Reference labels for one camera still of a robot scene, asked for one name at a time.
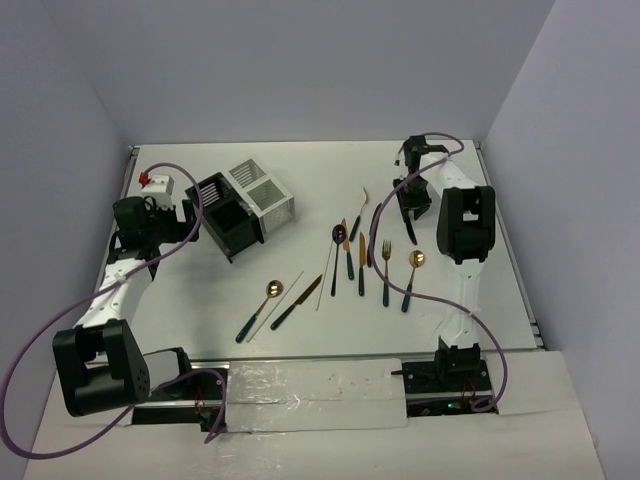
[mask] clear plastic wrap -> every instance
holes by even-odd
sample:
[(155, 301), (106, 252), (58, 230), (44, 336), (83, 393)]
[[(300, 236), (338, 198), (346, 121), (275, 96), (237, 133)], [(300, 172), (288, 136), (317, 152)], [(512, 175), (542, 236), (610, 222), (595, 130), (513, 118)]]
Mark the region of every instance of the clear plastic wrap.
[(230, 432), (350, 430), (406, 426), (400, 360), (233, 362)]

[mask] white table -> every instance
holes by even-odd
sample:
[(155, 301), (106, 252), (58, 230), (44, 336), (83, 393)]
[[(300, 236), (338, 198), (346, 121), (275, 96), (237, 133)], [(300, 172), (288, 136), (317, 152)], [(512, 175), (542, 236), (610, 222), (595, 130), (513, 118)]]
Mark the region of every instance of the white table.
[[(518, 479), (603, 480), (562, 355), (508, 354), (501, 414), (409, 419), (405, 428), (223, 434), (203, 445), (195, 425), (130, 426), (123, 420), (81, 452), (31, 461), (25, 480)], [(497, 355), (489, 373), (499, 381)], [(95, 434), (114, 412), (74, 419), (53, 384), (35, 451)]]
[[(400, 312), (402, 296), (391, 292), (389, 308), (382, 306), (382, 282), (373, 269), (365, 269), (366, 295), (357, 294), (357, 280), (346, 278), (345, 255), (340, 252), (338, 294), (329, 295), (329, 268), (322, 304), (318, 293), (287, 319), (277, 332), (263, 327), (250, 343), (234, 339), (264, 298), (267, 282), (279, 279), (285, 287), (304, 270), (290, 296), (274, 312), (272, 320), (323, 272), (331, 243), (331, 229), (343, 217), (350, 225), (362, 203), (362, 186), (370, 203), (365, 208), (361, 231), (368, 230), (375, 206), (392, 189), (397, 177), (393, 165), (399, 141), (304, 142), (203, 145), (145, 145), (140, 148), (128, 195), (140, 192), (138, 172), (157, 162), (175, 162), (204, 179), (257, 157), (293, 193), (297, 221), (271, 235), (264, 245), (254, 244), (229, 264), (208, 233), (164, 260), (155, 282), (140, 303), (134, 334), (143, 352), (181, 346), (193, 359), (291, 358), (343, 355), (389, 355), (433, 352), (444, 307), (413, 299), (408, 314)], [(472, 142), (455, 161), (474, 181), (485, 184), (480, 161)], [(186, 198), (190, 186), (181, 174), (176, 181), (174, 202)], [(438, 252), (435, 228), (440, 202), (427, 216), (414, 222), (419, 248), (427, 263), (416, 273), (414, 291), (450, 297), (446, 260)], [(378, 258), (382, 239), (393, 243), (391, 279), (405, 286), (414, 247), (407, 236), (397, 201), (384, 211), (378, 233)], [(357, 242), (352, 245), (356, 277)], [(516, 275), (500, 230), (480, 284), (480, 317), (507, 350), (531, 349), (536, 344)], [(494, 349), (481, 335), (481, 347)]]

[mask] gold spoon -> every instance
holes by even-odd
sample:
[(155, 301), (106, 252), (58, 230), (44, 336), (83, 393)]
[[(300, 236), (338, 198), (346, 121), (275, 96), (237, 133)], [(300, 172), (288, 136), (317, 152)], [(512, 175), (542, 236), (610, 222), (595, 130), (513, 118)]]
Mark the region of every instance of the gold spoon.
[[(424, 256), (424, 253), (422, 253), (420, 250), (414, 250), (409, 254), (409, 263), (413, 267), (413, 270), (411, 271), (411, 278), (409, 279), (409, 285), (407, 285), (407, 292), (410, 292), (411, 289), (413, 288), (413, 276), (416, 273), (416, 268), (420, 268), (422, 265), (424, 265), (425, 260), (426, 260), (426, 257)], [(405, 294), (404, 300), (402, 300), (402, 311), (404, 313), (407, 313), (409, 311), (410, 300), (411, 300), (411, 295)]]
[(260, 308), (256, 310), (256, 313), (254, 313), (253, 316), (249, 319), (249, 321), (245, 324), (245, 326), (242, 327), (242, 330), (240, 330), (240, 333), (236, 337), (236, 343), (242, 343), (242, 341), (244, 340), (244, 337), (247, 336), (247, 333), (249, 333), (249, 330), (251, 330), (251, 327), (253, 327), (253, 324), (258, 318), (258, 315), (260, 315), (260, 312), (262, 312), (262, 309), (267, 304), (269, 299), (276, 298), (278, 295), (282, 293), (282, 290), (284, 290), (284, 287), (282, 286), (282, 283), (280, 283), (279, 280), (271, 280), (269, 282), (269, 284), (267, 285), (267, 298), (264, 299), (264, 302), (262, 302), (262, 305), (260, 305)]

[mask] knife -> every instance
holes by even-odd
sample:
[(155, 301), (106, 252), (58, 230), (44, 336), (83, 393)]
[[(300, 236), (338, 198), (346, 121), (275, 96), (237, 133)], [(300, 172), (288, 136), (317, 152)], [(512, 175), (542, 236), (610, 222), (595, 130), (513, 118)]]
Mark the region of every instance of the knife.
[(284, 320), (289, 316), (289, 314), (293, 312), (293, 309), (296, 308), (297, 305), (302, 305), (304, 301), (307, 298), (309, 298), (309, 295), (311, 295), (313, 291), (318, 287), (318, 285), (320, 285), (321, 280), (322, 280), (322, 275), (316, 278), (313, 281), (313, 283), (309, 285), (309, 287), (307, 287), (307, 289), (304, 292), (302, 292), (302, 295), (300, 295), (298, 299), (295, 302), (293, 302), (293, 305), (287, 308), (282, 315), (276, 318), (275, 322), (273, 322), (271, 324), (271, 327), (269, 328), (271, 328), (271, 330), (276, 330), (280, 326), (280, 324), (284, 322)]
[[(398, 184), (401, 182), (400, 179), (395, 179), (393, 181), (393, 187), (397, 187)], [(407, 233), (409, 234), (409, 240), (411, 240), (411, 243), (413, 243), (414, 245), (418, 245), (418, 240), (416, 239), (416, 234), (413, 231), (413, 226), (411, 225), (411, 217), (409, 217), (409, 211), (404, 208), (404, 204), (402, 203), (402, 200), (400, 199), (400, 191), (396, 192), (396, 197), (398, 198), (398, 205), (400, 206), (400, 214), (402, 215), (402, 220), (404, 221), (405, 226), (407, 227)]]
[[(373, 231), (373, 219), (376, 218), (378, 210), (380, 210), (381, 206), (382, 204), (379, 203), (376, 209), (373, 211), (373, 217), (371, 217), (371, 225), (369, 225), (369, 239), (371, 239), (371, 232)], [(371, 252), (369, 250), (367, 250), (367, 267), (371, 268)]]
[[(344, 218), (342, 219), (342, 226), (347, 230), (347, 221)], [(351, 259), (351, 248), (349, 247), (348, 235), (345, 237), (344, 242), (342, 242), (342, 246), (347, 252), (347, 277), (349, 277), (349, 280), (353, 280), (355, 275), (353, 274), (353, 260)]]
[(364, 245), (364, 233), (360, 232), (360, 272), (358, 276), (358, 295), (364, 297), (364, 266), (367, 263), (367, 249)]

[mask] black spoon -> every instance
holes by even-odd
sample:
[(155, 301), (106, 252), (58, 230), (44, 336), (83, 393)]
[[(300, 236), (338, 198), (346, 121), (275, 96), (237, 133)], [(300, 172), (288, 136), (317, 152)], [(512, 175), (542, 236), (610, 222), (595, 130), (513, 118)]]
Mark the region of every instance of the black spoon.
[(347, 238), (347, 229), (342, 225), (336, 225), (331, 232), (331, 238), (336, 243), (336, 264), (333, 267), (333, 282), (331, 283), (331, 296), (336, 296), (336, 273), (338, 272), (338, 253), (340, 252), (340, 245)]

